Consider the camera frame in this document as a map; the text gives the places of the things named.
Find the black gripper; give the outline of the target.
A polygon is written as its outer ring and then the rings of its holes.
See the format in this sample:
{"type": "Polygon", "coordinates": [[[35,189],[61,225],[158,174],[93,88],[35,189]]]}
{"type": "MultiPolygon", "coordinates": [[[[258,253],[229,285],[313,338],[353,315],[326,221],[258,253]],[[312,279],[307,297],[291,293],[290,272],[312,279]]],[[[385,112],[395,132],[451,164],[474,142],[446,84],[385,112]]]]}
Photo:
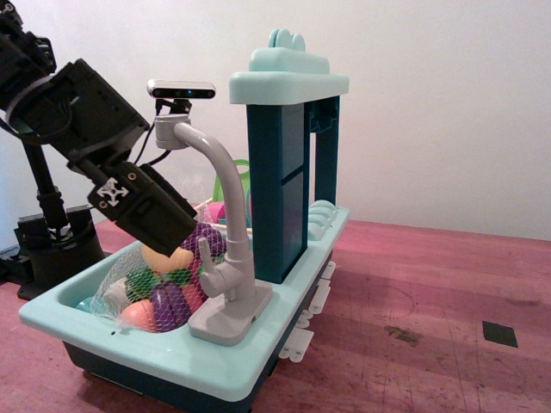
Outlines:
{"type": "Polygon", "coordinates": [[[8,123],[41,138],[72,168],[92,176],[89,202],[122,230],[170,256],[196,228],[196,210],[150,164],[126,162],[149,124],[83,59],[28,86],[8,106],[8,123]]]}

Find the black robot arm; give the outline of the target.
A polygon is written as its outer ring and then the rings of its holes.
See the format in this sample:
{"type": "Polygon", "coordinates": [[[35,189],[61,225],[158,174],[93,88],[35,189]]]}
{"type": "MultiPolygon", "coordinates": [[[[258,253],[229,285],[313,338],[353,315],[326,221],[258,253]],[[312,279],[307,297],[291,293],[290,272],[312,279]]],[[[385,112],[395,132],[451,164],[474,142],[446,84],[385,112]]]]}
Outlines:
{"type": "Polygon", "coordinates": [[[83,59],[59,69],[46,37],[24,31],[1,3],[4,130],[29,149],[50,145],[90,179],[89,203],[122,230],[170,256],[196,227],[195,210],[150,165],[128,158],[147,121],[83,59]]]}

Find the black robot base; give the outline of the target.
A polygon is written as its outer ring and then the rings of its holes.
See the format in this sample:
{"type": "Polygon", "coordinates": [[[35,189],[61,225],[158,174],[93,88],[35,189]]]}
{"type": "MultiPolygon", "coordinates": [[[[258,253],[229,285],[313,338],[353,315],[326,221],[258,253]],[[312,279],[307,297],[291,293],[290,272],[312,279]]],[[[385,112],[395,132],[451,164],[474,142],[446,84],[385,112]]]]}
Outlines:
{"type": "Polygon", "coordinates": [[[105,255],[87,206],[66,209],[43,150],[25,144],[41,213],[18,219],[18,241],[1,251],[1,280],[19,286],[17,297],[31,300],[101,261],[105,255]]]}

